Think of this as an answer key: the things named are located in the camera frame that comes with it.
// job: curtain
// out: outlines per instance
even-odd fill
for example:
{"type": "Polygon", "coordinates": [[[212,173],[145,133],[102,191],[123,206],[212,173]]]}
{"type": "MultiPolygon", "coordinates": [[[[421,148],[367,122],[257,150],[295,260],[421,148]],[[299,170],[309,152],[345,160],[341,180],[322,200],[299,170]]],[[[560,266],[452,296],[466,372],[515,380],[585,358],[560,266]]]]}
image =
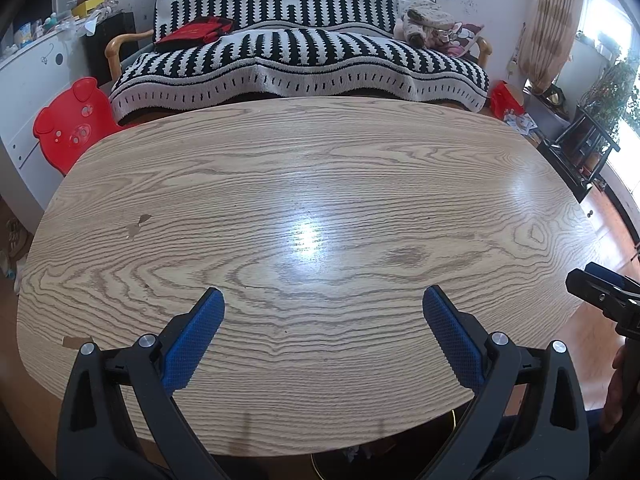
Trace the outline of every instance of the curtain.
{"type": "Polygon", "coordinates": [[[542,94],[569,57],[578,31],[583,0],[538,0],[522,40],[518,66],[542,94]]]}

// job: yellow box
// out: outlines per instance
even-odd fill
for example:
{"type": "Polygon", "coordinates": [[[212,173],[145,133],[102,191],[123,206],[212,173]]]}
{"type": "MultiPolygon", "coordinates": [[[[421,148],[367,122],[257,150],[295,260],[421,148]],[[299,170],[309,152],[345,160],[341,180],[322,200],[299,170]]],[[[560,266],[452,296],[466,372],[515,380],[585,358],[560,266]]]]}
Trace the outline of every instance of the yellow box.
{"type": "Polygon", "coordinates": [[[89,12],[95,9],[104,0],[87,0],[71,10],[71,13],[78,18],[86,18],[89,12]]]}

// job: white cabinet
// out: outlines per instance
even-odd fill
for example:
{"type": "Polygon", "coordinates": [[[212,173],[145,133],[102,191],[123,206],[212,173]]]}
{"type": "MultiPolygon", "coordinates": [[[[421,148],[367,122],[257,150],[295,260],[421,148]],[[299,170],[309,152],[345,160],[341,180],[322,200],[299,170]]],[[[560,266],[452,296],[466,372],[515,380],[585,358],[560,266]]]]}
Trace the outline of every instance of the white cabinet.
{"type": "Polygon", "coordinates": [[[33,121],[88,75],[82,43],[69,30],[48,34],[0,62],[0,195],[32,233],[63,178],[42,155],[33,121]]]}

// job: sofa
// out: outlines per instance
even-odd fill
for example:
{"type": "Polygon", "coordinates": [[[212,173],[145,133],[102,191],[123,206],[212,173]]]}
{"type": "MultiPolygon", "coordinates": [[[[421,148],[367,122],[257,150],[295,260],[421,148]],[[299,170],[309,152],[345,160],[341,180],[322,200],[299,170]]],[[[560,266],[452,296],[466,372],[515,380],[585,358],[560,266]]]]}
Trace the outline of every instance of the sofa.
{"type": "Polygon", "coordinates": [[[393,38],[397,16],[398,0],[156,0],[153,30],[119,36],[107,47],[117,78],[110,94],[114,118],[126,122],[141,110],[194,110],[255,92],[294,97],[383,91],[479,111],[491,46],[478,40],[477,62],[418,50],[393,38]],[[121,69],[118,50],[125,41],[158,41],[201,16],[232,19],[235,30],[204,46],[144,52],[121,69]]]}

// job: wooden sofa armrest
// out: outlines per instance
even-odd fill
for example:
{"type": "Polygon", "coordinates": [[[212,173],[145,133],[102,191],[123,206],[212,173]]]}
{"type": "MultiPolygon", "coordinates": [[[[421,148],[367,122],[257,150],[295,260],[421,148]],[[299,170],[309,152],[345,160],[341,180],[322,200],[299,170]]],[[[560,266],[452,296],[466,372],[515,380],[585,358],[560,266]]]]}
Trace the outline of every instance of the wooden sofa armrest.
{"type": "Polygon", "coordinates": [[[113,38],[107,48],[104,49],[104,55],[109,62],[109,71],[111,72],[111,79],[116,80],[122,75],[122,67],[120,66],[120,46],[123,43],[129,41],[144,40],[145,38],[151,38],[154,32],[148,30],[146,32],[139,32],[137,34],[121,34],[113,38]]]}
{"type": "Polygon", "coordinates": [[[485,38],[478,38],[478,48],[480,49],[480,56],[478,56],[478,65],[480,68],[486,68],[486,62],[489,56],[494,52],[494,48],[491,46],[485,38]]]}

